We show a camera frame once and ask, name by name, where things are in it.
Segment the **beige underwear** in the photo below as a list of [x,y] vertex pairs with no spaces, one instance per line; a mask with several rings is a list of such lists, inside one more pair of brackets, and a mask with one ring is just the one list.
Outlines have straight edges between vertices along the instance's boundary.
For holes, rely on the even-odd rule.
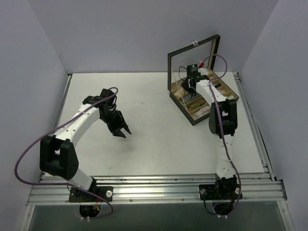
[[181,98],[183,95],[185,95],[185,90],[183,88],[180,88],[176,92],[174,92],[174,95],[176,98]]

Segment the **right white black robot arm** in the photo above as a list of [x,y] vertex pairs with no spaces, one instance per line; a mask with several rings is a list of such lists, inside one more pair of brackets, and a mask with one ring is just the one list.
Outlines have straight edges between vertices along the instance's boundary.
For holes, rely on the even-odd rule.
[[216,182],[214,194],[226,198],[236,190],[237,170],[232,162],[232,144],[238,127],[237,103],[222,95],[207,75],[200,73],[196,65],[186,67],[187,77],[183,88],[192,94],[200,94],[210,106],[209,130],[216,137]]

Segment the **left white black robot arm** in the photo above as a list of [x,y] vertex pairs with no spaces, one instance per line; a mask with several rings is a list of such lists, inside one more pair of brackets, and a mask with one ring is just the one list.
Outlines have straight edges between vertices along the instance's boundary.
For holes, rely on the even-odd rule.
[[125,138],[126,132],[131,133],[121,111],[116,108],[117,91],[116,87],[111,87],[102,89],[98,96],[86,97],[68,123],[40,140],[40,170],[80,188],[79,195],[86,202],[96,198],[96,182],[79,168],[76,145],[97,120],[104,122],[115,137]]

